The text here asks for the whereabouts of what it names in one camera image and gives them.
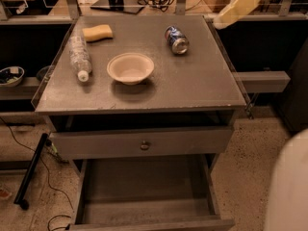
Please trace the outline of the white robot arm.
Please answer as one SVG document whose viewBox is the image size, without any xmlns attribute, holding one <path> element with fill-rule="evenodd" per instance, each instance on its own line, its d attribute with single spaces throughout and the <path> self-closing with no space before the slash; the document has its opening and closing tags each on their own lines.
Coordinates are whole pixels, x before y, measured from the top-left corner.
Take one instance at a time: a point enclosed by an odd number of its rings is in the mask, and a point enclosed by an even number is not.
<svg viewBox="0 0 308 231">
<path fill-rule="evenodd" d="M 261 0 L 231 0 L 213 23 L 224 29 L 255 10 Z M 269 184 L 263 231 L 308 231 L 308 130 L 284 145 Z"/>
</svg>

